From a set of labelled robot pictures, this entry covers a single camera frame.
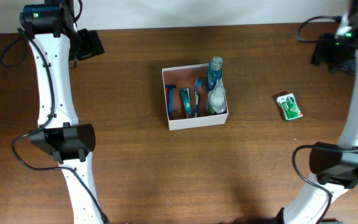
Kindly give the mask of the green soap packet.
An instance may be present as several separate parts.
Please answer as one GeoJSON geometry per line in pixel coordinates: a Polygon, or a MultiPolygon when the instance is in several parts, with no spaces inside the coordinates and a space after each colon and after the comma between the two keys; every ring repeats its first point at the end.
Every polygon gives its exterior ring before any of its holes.
{"type": "Polygon", "coordinates": [[[291,121],[303,116],[303,113],[298,107],[296,98],[293,93],[277,97],[276,102],[283,112],[285,121],[291,121]]]}

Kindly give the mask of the blue disposable razor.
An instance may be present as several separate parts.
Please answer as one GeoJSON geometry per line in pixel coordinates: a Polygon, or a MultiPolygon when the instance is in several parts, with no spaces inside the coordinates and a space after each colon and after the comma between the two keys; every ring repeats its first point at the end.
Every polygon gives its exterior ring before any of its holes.
{"type": "Polygon", "coordinates": [[[173,90],[177,86],[174,84],[165,84],[165,88],[168,89],[168,115],[170,116],[173,111],[173,90]]]}

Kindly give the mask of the green toothpaste tube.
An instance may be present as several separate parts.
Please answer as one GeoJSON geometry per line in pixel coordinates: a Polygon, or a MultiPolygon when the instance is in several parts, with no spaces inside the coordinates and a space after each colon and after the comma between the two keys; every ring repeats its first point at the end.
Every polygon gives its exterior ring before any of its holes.
{"type": "Polygon", "coordinates": [[[182,104],[185,111],[186,118],[191,118],[191,104],[190,104],[190,96],[189,96],[189,89],[188,88],[181,88],[180,89],[180,95],[182,104]]]}

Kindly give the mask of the blue white toothbrush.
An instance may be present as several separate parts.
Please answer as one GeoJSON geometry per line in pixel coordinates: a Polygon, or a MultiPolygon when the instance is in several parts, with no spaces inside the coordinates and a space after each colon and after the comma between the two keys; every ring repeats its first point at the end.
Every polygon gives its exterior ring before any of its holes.
{"type": "Polygon", "coordinates": [[[200,95],[199,90],[203,86],[203,79],[201,77],[198,77],[195,81],[195,118],[198,117],[198,110],[199,110],[199,101],[200,101],[200,95]]]}

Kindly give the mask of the blue mouthwash bottle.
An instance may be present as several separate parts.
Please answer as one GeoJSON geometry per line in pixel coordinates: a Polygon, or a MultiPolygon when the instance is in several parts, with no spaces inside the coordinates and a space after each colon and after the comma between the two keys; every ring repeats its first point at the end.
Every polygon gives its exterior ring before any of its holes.
{"type": "Polygon", "coordinates": [[[209,61],[208,74],[206,76],[206,90],[207,92],[214,89],[218,79],[222,77],[223,59],[215,56],[209,61]]]}

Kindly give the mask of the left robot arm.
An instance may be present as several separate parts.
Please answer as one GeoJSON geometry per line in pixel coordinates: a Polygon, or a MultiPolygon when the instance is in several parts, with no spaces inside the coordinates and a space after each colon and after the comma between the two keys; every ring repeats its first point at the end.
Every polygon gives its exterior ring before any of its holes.
{"type": "Polygon", "coordinates": [[[94,30],[78,30],[73,1],[44,1],[24,6],[19,33],[28,41],[39,89],[38,128],[26,136],[53,157],[66,181],[74,223],[109,223],[98,202],[92,160],[96,136],[92,124],[80,124],[70,85],[70,62],[103,54],[94,30]]]}

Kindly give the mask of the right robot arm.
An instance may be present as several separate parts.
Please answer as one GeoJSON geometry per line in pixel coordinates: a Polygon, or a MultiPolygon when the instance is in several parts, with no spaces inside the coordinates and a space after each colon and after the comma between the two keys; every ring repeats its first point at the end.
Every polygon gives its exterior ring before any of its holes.
{"type": "Polygon", "coordinates": [[[292,161],[299,151],[310,149],[311,175],[305,177],[298,166],[293,167],[305,185],[296,199],[279,211],[275,223],[322,223],[331,204],[358,184],[358,1],[349,1],[347,12],[332,20],[339,24],[337,31],[312,41],[316,47],[311,63],[325,63],[331,73],[354,73],[347,120],[338,144],[317,142],[294,150],[292,161]]]}

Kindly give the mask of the white cardboard box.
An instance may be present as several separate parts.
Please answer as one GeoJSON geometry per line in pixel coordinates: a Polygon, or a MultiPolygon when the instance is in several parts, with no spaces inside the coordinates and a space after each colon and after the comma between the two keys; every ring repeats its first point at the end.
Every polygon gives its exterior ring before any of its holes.
{"type": "Polygon", "coordinates": [[[165,110],[167,111],[168,128],[171,131],[179,129],[200,128],[203,126],[214,126],[224,124],[229,115],[229,110],[223,114],[208,115],[206,112],[206,104],[208,93],[206,85],[203,83],[202,88],[199,90],[200,101],[198,117],[194,116],[186,118],[184,107],[181,100],[180,89],[188,88],[190,96],[191,111],[195,111],[195,81],[201,77],[203,81],[206,80],[208,74],[207,63],[197,65],[187,65],[181,67],[170,67],[162,69],[163,91],[165,97],[165,110]],[[168,89],[165,84],[174,84],[177,87],[173,90],[173,111],[168,115],[168,89]]]}

